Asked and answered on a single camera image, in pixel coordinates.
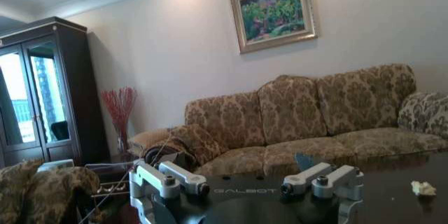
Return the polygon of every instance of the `cable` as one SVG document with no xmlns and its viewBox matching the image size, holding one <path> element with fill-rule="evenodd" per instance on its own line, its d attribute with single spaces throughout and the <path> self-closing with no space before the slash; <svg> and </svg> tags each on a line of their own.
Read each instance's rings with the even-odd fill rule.
<svg viewBox="0 0 448 224">
<path fill-rule="evenodd" d="M 99 163 L 99 164 L 87 164 L 85 167 L 91 167 L 91 166 L 119 166 L 119 165 L 130 165 L 134 164 L 135 161 L 130 162 L 123 162 L 123 163 Z"/>
<path fill-rule="evenodd" d="M 155 162 L 158 161 L 159 154 L 162 153 L 163 149 L 166 148 L 166 145 L 167 145 L 169 141 L 171 140 L 171 131 L 173 131 L 173 128 L 170 128 L 169 138 L 167 138 L 166 142 L 163 143 L 162 148 L 161 148 L 161 150 L 157 153 L 157 156 L 154 157 L 154 160 L 153 160 L 153 162 L 150 164 L 151 166 L 155 166 Z"/>
<path fill-rule="evenodd" d="M 142 159 L 138 159 L 138 163 L 135 164 L 135 166 L 139 165 L 139 162 L 142 162 Z M 103 204 L 103 202 L 107 200 L 107 198 L 111 196 L 111 194 L 115 192 L 115 190 L 118 189 L 119 185 L 122 184 L 122 182 L 125 181 L 125 178 L 127 177 L 130 171 L 134 169 L 134 167 L 131 167 L 129 169 L 129 171 L 126 172 L 125 176 L 122 177 L 121 181 L 118 182 L 117 186 L 114 187 L 113 191 L 105 196 L 105 199 L 102 199 L 101 203 L 95 206 L 95 208 L 93 209 L 93 211 L 90 211 L 90 213 L 86 215 L 86 217 L 82 219 L 82 221 L 79 222 L 79 224 L 83 224 L 83 222 L 91 217 L 93 213 L 95 212 L 95 210 L 98 209 L 98 207 L 101 207 L 101 205 Z"/>
</svg>

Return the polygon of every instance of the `metal bracket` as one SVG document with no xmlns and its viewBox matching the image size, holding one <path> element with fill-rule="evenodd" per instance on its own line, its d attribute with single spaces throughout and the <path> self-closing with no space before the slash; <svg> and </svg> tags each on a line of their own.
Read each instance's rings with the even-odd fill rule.
<svg viewBox="0 0 448 224">
<path fill-rule="evenodd" d="M 341 198 L 339 224 L 354 222 L 354 215 L 363 203 L 365 173 L 359 168 L 345 165 L 327 176 L 313 181 L 314 195 L 318 198 Z"/>
<path fill-rule="evenodd" d="M 137 171 L 130 172 L 131 206 L 138 208 L 145 224 L 155 224 L 153 202 L 146 194 L 150 185 L 159 191 L 162 198 L 173 199 L 181 194 L 181 183 L 175 177 L 166 176 L 151 165 L 139 165 Z"/>
<path fill-rule="evenodd" d="M 211 187 L 207 184 L 205 176 L 191 173 L 170 161 L 161 163 L 159 171 L 177 178 L 189 194 L 197 194 L 201 196 L 206 196 L 209 194 Z"/>
<path fill-rule="evenodd" d="M 287 176 L 282 185 L 283 194 L 290 196 L 305 194 L 313 180 L 319 176 L 331 173 L 331 171 L 331 165 L 321 163 L 302 173 Z"/>
</svg>

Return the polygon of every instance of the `damask pattern upholstery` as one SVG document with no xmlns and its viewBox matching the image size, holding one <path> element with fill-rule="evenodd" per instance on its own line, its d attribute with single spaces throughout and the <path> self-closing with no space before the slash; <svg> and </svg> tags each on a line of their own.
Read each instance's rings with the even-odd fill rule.
<svg viewBox="0 0 448 224">
<path fill-rule="evenodd" d="M 101 179 L 97 173 L 85 167 L 54 169 L 38 173 L 31 179 L 21 223 L 59 224 L 75 189 L 82 189 L 91 195 L 99 187 Z"/>
<path fill-rule="evenodd" d="M 391 127 L 349 132 L 335 139 L 358 159 L 448 150 L 442 137 Z"/>
<path fill-rule="evenodd" d="M 0 170 L 0 223 L 17 223 L 31 178 L 43 162 L 26 161 Z"/>
<path fill-rule="evenodd" d="M 247 147 L 230 150 L 206 165 L 197 174 L 218 176 L 230 174 L 263 175 L 263 159 L 266 147 Z"/>
<path fill-rule="evenodd" d="M 281 76 L 261 88 L 259 97 L 267 144 L 327 136 L 314 80 Z"/>
<path fill-rule="evenodd" d="M 198 124 L 175 127 L 171 130 L 171 135 L 186 144 L 201 165 L 205 165 L 226 151 L 211 134 Z"/>
<path fill-rule="evenodd" d="M 448 139 L 448 95 L 415 93 L 399 113 L 399 127 Z"/>
<path fill-rule="evenodd" d="M 398 126 L 406 97 L 417 90 L 410 66 L 382 65 L 318 79 L 321 110 L 331 135 Z"/>
<path fill-rule="evenodd" d="M 170 137 L 170 129 L 162 128 L 137 134 L 130 140 L 129 152 L 138 157 L 145 157 L 150 148 Z"/>
<path fill-rule="evenodd" d="M 317 160 L 334 164 L 354 163 L 354 152 L 331 137 L 309 138 L 267 146 L 263 170 L 267 175 L 293 175 L 299 173 L 295 154 L 317 157 Z"/>
<path fill-rule="evenodd" d="M 199 124 L 225 149 L 265 145 L 257 92 L 190 102 L 186 107 L 186 124 Z"/>
</svg>

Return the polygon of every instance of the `wooden cabinet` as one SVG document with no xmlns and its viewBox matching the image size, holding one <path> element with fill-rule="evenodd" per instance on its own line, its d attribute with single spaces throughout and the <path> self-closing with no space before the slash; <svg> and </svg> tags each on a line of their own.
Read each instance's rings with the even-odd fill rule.
<svg viewBox="0 0 448 224">
<path fill-rule="evenodd" d="M 87 28 L 53 17 L 0 34 L 0 167 L 109 159 Z"/>
</svg>

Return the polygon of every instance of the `sofa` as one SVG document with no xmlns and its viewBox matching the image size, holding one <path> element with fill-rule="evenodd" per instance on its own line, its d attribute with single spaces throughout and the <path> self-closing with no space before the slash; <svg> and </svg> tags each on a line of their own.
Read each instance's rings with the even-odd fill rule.
<svg viewBox="0 0 448 224">
<path fill-rule="evenodd" d="M 186 125 L 138 135 L 131 146 L 141 156 L 155 146 L 185 151 L 206 176 L 297 174 L 295 153 L 337 165 L 394 162 L 386 157 L 448 150 L 448 96 L 417 93 L 403 64 L 281 76 L 258 91 L 191 101 Z"/>
</svg>

